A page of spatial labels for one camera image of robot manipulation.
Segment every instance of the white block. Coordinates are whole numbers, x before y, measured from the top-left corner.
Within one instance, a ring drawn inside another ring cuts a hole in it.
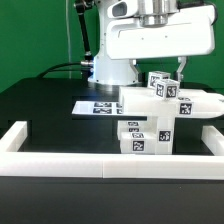
[[[122,132],[120,148],[122,154],[154,154],[156,135],[152,132]]]
[[[160,100],[157,97],[124,95],[123,113],[133,116],[147,117],[174,117],[177,114],[177,102],[175,100]]]
[[[118,121],[117,137],[121,138],[122,132],[149,132],[150,123],[148,121]]]
[[[0,176],[102,178],[99,154],[0,153]]]
[[[121,86],[119,89],[119,103],[123,104],[124,95],[143,95],[143,96],[153,96],[154,90],[145,87],[125,87]]]
[[[202,141],[215,156],[224,156],[224,136],[213,126],[204,126]]]
[[[17,152],[26,138],[27,122],[15,122],[0,140],[0,152]]]

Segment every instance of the black table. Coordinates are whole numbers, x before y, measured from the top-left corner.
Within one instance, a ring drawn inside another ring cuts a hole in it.
[[[117,99],[82,80],[23,79],[0,94],[1,135],[25,120],[19,153],[120,153],[117,117],[71,114],[77,100]],[[200,141],[205,124],[224,128],[223,117],[176,119],[173,154],[212,156]],[[224,222],[223,181],[0,177],[0,192],[1,224]]]

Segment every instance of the green backdrop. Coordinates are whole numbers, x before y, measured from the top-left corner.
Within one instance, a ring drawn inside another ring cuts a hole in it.
[[[68,62],[65,0],[1,0],[0,1],[0,91],[25,77],[55,64]],[[207,84],[224,93],[224,1],[213,0],[219,11],[216,23],[216,49],[209,56],[191,57],[184,71],[185,81]],[[72,59],[83,58],[78,18],[70,0]],[[91,50],[98,49],[99,27],[97,10],[86,13]],[[141,60],[143,71],[177,69],[177,58]],[[68,73],[49,77],[66,77]]]

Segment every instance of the stacked blocks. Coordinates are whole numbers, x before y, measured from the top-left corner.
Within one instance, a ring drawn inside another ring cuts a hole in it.
[[[117,137],[121,139],[122,132],[147,132],[150,131],[148,121],[118,121]]]
[[[118,122],[118,138],[121,141],[121,153],[154,155],[172,154],[176,115],[175,100],[178,98],[180,84],[169,78],[169,73],[149,73],[148,87],[154,89],[154,94],[151,96],[148,95],[148,98],[145,98],[146,104],[141,103],[140,99],[144,98],[141,94],[133,94],[130,96],[132,99],[134,95],[139,97],[139,101],[136,101],[136,108],[145,108],[147,103],[149,103],[150,105],[148,106],[151,108],[153,107],[154,109],[149,108],[149,114],[145,114],[148,116],[147,122],[140,124],[140,121],[133,121],[133,124],[138,124],[134,128],[129,129],[130,127],[128,126],[127,121],[126,123],[124,123],[124,121],[123,123],[121,121]],[[132,105],[132,100],[130,98],[129,102],[127,100],[129,99],[128,97],[129,96],[127,96],[126,101],[124,101],[124,108],[129,108],[130,105]],[[132,105],[131,112],[133,113],[135,111],[136,109]]]

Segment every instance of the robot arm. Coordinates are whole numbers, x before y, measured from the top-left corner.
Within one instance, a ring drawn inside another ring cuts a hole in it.
[[[128,2],[121,1],[108,9],[108,16],[115,19],[107,27],[110,58],[179,57],[205,55],[213,51],[214,6],[179,10],[174,0],[136,0],[135,13],[130,17],[130,10],[117,9],[118,5],[124,8]],[[118,13],[122,11],[127,11],[127,16]]]
[[[216,10],[204,1],[77,0],[95,4],[100,17],[100,50],[89,83],[100,86],[139,84],[135,60],[205,55],[215,47]]]

